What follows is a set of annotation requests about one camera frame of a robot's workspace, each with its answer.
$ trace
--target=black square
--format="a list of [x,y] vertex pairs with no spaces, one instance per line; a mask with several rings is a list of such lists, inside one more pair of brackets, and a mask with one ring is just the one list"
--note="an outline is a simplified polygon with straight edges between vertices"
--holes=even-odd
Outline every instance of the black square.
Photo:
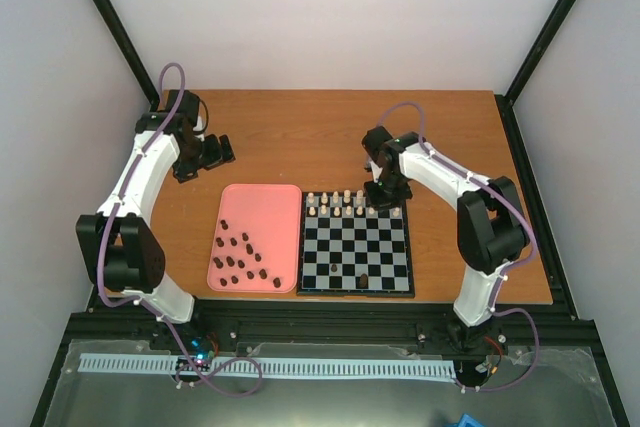
[[393,290],[396,288],[396,282],[393,280],[393,277],[383,277],[382,278],[382,288],[384,290]]
[[315,289],[316,288],[316,278],[311,275],[305,275],[302,277],[302,288],[303,289]]
[[407,266],[406,265],[394,265],[393,266],[393,275],[396,277],[407,277]]
[[367,252],[380,252],[380,242],[378,240],[367,240]]
[[391,250],[393,250],[397,254],[404,252],[404,242],[402,242],[401,240],[394,240],[393,242],[391,242]]
[[370,276],[380,277],[382,275],[379,265],[370,265],[367,270],[369,271]]
[[329,288],[330,289],[341,289],[342,288],[342,277],[329,277]]

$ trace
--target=brown wooden tabletop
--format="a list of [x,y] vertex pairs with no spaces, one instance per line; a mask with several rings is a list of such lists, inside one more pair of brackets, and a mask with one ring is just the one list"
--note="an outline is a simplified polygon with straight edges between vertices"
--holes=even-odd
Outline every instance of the brown wooden tabletop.
[[[451,302],[464,262],[456,245],[456,215],[442,199],[413,183],[408,201],[415,298],[238,294],[207,285],[209,254],[222,190],[235,183],[295,184],[303,191],[356,191],[370,180],[360,142],[390,106],[413,100],[427,114],[426,137],[465,167],[517,177],[493,93],[485,91],[195,91],[209,106],[209,132],[228,134],[236,161],[178,184],[171,173],[158,195],[152,229],[176,283],[199,298]],[[385,122],[393,135],[418,130],[418,115],[399,109]],[[504,303],[551,303],[540,259],[513,271]]]

